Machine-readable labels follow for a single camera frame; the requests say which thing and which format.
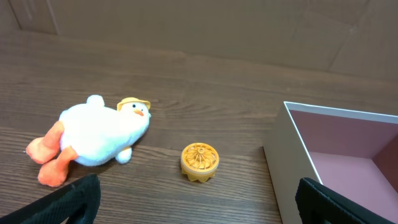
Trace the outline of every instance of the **stuffed toy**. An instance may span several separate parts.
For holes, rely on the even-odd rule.
[[[87,102],[61,113],[42,138],[34,139],[26,153],[43,164],[38,180],[51,187],[62,185],[69,162],[99,166],[112,158],[120,164],[131,159],[131,146],[149,126],[150,103],[137,98],[123,99],[117,110],[105,107],[104,99],[92,95]],[[52,160],[61,150],[59,156]]]

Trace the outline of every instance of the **box wall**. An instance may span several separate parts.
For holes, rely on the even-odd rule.
[[[302,177],[320,180],[285,105],[263,143],[282,221],[300,223],[295,203],[299,180]]]
[[[398,193],[372,159],[310,152],[323,184],[370,211],[398,222]]]
[[[398,192],[398,135],[373,158],[373,162]]]
[[[290,114],[311,152],[371,159],[398,135],[395,123],[296,110]]]

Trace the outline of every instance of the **plush hat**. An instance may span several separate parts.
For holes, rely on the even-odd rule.
[[[150,109],[150,102],[146,101],[146,100],[139,100],[135,97],[127,97],[125,99],[123,99],[122,101],[120,101],[120,103],[118,103],[117,109],[118,111],[120,111],[120,109],[122,108],[122,106],[126,103],[143,103],[147,106],[148,110]]]

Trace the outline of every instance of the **wall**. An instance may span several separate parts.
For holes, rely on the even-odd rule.
[[[0,35],[19,30],[17,20],[8,0],[0,0]]]
[[[396,0],[45,2],[67,37],[398,80]]]
[[[9,0],[22,30],[57,34],[46,0]]]

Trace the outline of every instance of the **yellow round object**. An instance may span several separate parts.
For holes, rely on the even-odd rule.
[[[193,143],[181,153],[182,173],[191,181],[206,182],[215,176],[219,161],[216,149],[205,143]]]
[[[139,99],[137,99],[135,97],[127,97],[127,98],[123,99],[122,101],[120,101],[120,103],[118,103],[116,108],[119,111],[124,104],[126,104],[126,103],[135,103],[135,102],[143,103],[143,104],[145,104],[147,106],[148,110],[150,109],[150,102],[149,101],[139,100]]]

